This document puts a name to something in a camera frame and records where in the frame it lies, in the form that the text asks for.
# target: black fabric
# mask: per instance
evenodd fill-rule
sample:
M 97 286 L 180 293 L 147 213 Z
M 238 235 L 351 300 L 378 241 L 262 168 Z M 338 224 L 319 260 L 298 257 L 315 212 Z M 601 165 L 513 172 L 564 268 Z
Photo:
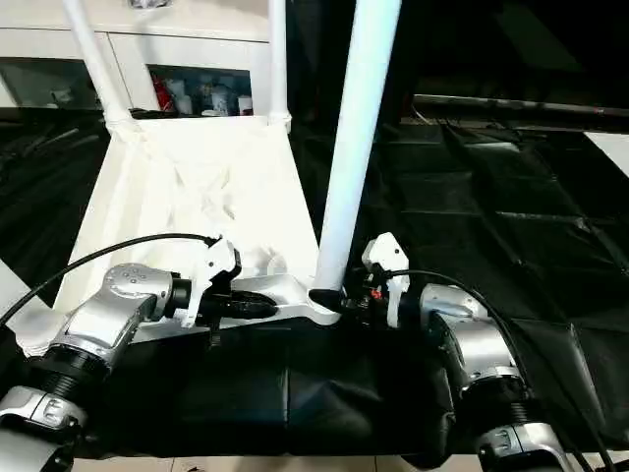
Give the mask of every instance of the black fabric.
M 0 132 L 0 257 L 30 284 L 66 263 L 108 140 L 95 115 L 61 117 L 22 118 Z M 318 234 L 333 137 L 295 123 L 291 142 Z M 381 131 L 353 265 L 370 238 L 391 231 L 411 267 L 476 287 L 538 343 L 605 442 L 627 447 L 628 191 L 580 134 Z M 512 334 L 548 413 L 592 449 L 539 352 Z M 14 353 L 9 367 L 0 362 L 4 387 L 19 381 L 23 361 L 13 339 L 1 339 L 2 353 Z M 212 350 L 203 335 L 131 346 L 98 399 L 82 455 L 396 453 L 438 464 L 467 447 L 452 428 L 443 368 L 410 333 L 292 321 L 221 340 Z
M 292 139 L 320 222 L 333 140 L 297 127 Z M 627 177 L 583 134 L 389 129 L 373 147 L 352 264 L 393 232 L 412 268 L 459 278 L 515 320 L 603 439 L 626 447 L 628 197 Z M 512 334 L 549 414 L 592 447 L 539 350 Z
M 109 135 L 99 112 L 19 113 L 0 109 L 0 259 L 34 286 L 68 263 Z

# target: red component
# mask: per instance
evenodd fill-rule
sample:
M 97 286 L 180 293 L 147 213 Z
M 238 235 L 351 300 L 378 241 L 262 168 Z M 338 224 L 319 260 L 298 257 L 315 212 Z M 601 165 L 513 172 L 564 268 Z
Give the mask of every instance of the red component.
M 161 111 L 175 111 L 175 103 L 168 92 L 168 88 L 166 88 L 162 80 L 154 74 L 151 74 L 150 77 L 153 79 L 153 88 L 155 89 L 159 109 Z

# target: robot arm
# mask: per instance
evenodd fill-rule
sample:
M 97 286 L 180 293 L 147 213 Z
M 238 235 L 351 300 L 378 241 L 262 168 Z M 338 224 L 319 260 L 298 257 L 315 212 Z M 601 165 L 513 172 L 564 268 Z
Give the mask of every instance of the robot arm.
M 408 268 L 390 233 L 368 244 L 363 264 L 367 273 L 348 297 L 312 290 L 311 298 L 366 327 L 419 328 L 443 354 L 457 417 L 476 439 L 485 471 L 573 470 L 486 307 L 459 287 L 433 283 L 418 301 L 408 275 L 387 275 Z
M 71 470 L 74 444 L 92 400 L 140 323 L 172 318 L 177 309 L 192 305 L 193 325 L 217 325 L 221 316 L 275 314 L 270 299 L 230 291 L 229 282 L 240 271 L 231 245 L 211 249 L 215 257 L 207 263 L 209 270 L 200 272 L 208 280 L 200 283 L 139 264 L 107 271 L 100 289 L 70 314 L 46 353 L 31 363 L 25 384 L 12 387 L 0 400 L 1 472 Z M 205 291 L 211 285 L 219 295 Z

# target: floor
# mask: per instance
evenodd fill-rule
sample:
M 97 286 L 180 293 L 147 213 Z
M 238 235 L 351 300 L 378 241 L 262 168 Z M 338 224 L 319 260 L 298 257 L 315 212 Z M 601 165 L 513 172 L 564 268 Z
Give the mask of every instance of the floor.
M 610 452 L 614 461 L 629 452 Z M 586 454 L 593 467 L 601 467 L 596 454 Z M 570 457 L 575 470 L 581 470 Z M 481 472 L 475 455 L 450 457 L 439 472 Z M 416 472 L 399 456 L 360 457 L 116 457 L 108 460 L 77 460 L 73 472 Z

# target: white pole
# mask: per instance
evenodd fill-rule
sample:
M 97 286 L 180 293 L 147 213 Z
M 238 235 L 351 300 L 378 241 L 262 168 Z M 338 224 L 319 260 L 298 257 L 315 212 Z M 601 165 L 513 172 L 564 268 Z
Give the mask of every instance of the white pole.
M 402 0 L 358 0 L 314 288 L 343 284 Z
M 291 115 L 286 102 L 286 0 L 268 0 L 271 53 L 271 124 L 285 123 L 290 131 Z
M 131 120 L 131 114 L 123 105 L 107 69 L 107 64 L 103 59 L 102 52 L 98 48 L 96 36 L 89 26 L 82 1 L 64 0 L 63 4 L 75 38 L 83 53 L 87 71 L 102 103 L 105 121 L 107 123 L 115 123 L 122 120 Z

